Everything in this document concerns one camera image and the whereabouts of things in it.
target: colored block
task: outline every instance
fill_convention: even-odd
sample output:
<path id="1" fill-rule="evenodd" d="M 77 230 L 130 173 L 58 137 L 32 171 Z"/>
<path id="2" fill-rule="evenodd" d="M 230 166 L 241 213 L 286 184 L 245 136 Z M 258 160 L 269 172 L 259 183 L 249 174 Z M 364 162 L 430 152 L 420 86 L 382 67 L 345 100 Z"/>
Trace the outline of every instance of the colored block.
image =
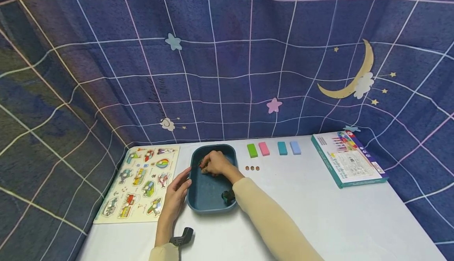
<path id="1" fill-rule="evenodd" d="M 290 147 L 292 148 L 292 151 L 293 151 L 293 154 L 294 155 L 300 155 L 301 154 L 301 150 L 300 150 L 300 147 L 298 145 L 298 142 L 290 142 Z"/>
<path id="2" fill-rule="evenodd" d="M 251 158 L 258 157 L 257 149 L 254 144 L 248 144 L 247 150 L 249 151 Z"/>
<path id="3" fill-rule="evenodd" d="M 265 142 L 259 142 L 258 147 L 260 148 L 260 151 L 262 152 L 262 156 L 270 155 L 270 151 L 268 150 L 268 147 L 266 146 Z"/>
<path id="4" fill-rule="evenodd" d="M 279 149 L 280 156 L 287 156 L 287 147 L 285 146 L 285 142 L 277 142 L 277 148 Z"/>

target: green block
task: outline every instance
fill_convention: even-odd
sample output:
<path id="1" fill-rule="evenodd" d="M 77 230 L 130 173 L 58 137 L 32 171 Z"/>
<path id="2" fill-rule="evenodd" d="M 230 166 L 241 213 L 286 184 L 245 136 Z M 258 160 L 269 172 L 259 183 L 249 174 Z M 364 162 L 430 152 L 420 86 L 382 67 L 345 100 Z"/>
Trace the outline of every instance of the green block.
<path id="1" fill-rule="evenodd" d="M 258 157 L 257 149 L 254 144 L 248 144 L 247 150 L 249 151 L 251 158 Z"/>

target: blue fabric backdrop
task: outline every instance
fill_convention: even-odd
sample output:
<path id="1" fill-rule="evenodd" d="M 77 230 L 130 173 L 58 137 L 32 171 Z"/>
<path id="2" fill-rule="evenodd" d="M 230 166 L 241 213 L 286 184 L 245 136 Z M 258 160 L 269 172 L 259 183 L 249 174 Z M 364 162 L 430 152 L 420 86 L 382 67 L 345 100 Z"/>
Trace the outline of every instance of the blue fabric backdrop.
<path id="1" fill-rule="evenodd" d="M 0 260 L 74 260 L 128 147 L 343 128 L 454 260 L 453 8 L 0 0 Z"/>

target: pink star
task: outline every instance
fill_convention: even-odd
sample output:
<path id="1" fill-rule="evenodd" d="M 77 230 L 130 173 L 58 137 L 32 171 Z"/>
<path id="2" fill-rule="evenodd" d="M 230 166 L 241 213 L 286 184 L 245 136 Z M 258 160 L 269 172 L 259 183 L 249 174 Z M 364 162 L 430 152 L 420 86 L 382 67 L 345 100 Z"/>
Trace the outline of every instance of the pink star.
<path id="1" fill-rule="evenodd" d="M 268 106 L 268 113 L 272 114 L 273 111 L 279 112 L 279 106 L 281 106 L 283 103 L 280 101 L 277 101 L 277 99 L 274 97 L 271 102 L 267 103 L 266 106 Z"/>

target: plastic tray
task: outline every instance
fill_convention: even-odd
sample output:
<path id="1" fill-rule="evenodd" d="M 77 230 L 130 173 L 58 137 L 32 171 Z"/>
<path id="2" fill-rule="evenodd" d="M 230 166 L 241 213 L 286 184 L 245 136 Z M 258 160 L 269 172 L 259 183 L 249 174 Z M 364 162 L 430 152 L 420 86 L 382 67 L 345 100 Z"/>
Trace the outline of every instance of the plastic tray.
<path id="1" fill-rule="evenodd" d="M 224 191 L 232 189 L 232 184 L 224 175 L 212 177 L 211 174 L 202 174 L 200 171 L 199 163 L 210 151 L 222 151 L 224 156 L 234 166 L 238 167 L 235 150 L 230 145 L 205 145 L 192 154 L 191 172 L 189 174 L 192 184 L 188 189 L 188 205 L 197 213 L 220 213 L 236 205 L 236 201 L 231 205 L 226 205 L 221 198 Z"/>

